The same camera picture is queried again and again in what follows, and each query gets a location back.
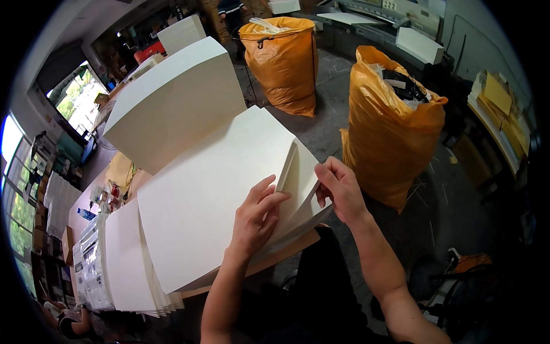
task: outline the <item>plastic wrap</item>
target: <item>plastic wrap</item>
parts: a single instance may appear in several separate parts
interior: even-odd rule
[[[99,214],[83,230],[80,235],[80,264],[77,272],[77,290],[79,301],[92,310],[114,310],[114,304],[108,289],[107,271],[104,265],[105,252],[103,238],[105,234],[106,214]]]
[[[248,23],[239,30],[245,59],[270,103],[290,114],[314,116],[318,56],[313,37],[315,23],[300,18],[268,18],[278,34],[262,33],[263,26]]]
[[[413,110],[370,66],[408,77],[405,68],[371,46],[359,46],[356,58],[350,74],[349,130],[340,130],[343,161],[364,192],[401,212],[413,179],[433,156],[447,98],[416,81],[428,103]]]

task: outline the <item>window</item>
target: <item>window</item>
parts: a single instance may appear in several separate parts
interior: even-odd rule
[[[39,164],[38,160],[31,159],[30,149],[15,119],[8,116],[2,133],[2,155],[7,161],[2,171],[2,210],[6,215],[5,224],[17,267],[27,289],[36,296],[32,268],[25,262],[25,250],[32,249],[36,209],[24,200],[23,195],[31,169]],[[36,188],[33,187],[31,195],[35,195]]]

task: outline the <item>hand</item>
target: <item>hand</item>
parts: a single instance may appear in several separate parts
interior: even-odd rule
[[[324,164],[315,166],[315,174],[321,182],[316,191],[319,206],[324,207],[325,198],[329,197],[341,222],[350,226],[369,213],[355,174],[340,160],[329,156]]]
[[[256,184],[235,212],[233,238],[226,253],[248,260],[261,249],[273,234],[279,221],[279,205],[290,198],[289,193],[274,192],[275,175]]]

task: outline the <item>red machine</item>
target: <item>red machine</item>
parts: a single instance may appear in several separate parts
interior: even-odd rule
[[[143,51],[141,50],[136,51],[134,53],[134,58],[136,59],[137,64],[141,64],[143,61],[147,59],[147,57],[155,53],[160,53],[160,54],[166,53],[166,50],[164,49],[160,41],[157,41],[151,44],[149,47],[147,47]]]

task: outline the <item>black pants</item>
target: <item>black pants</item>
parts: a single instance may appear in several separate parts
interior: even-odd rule
[[[253,339],[264,338],[266,343],[387,341],[367,327],[367,316],[357,302],[332,229],[316,229],[321,240],[302,252],[290,294],[274,296],[276,293],[269,289],[276,288],[267,285],[262,295],[243,292],[236,327]]]
[[[240,10],[234,13],[230,13],[225,18],[225,26],[229,36],[233,38],[235,44],[237,44],[237,57],[243,58],[245,47],[244,44],[239,40],[239,29],[244,25],[243,19],[240,15]]]

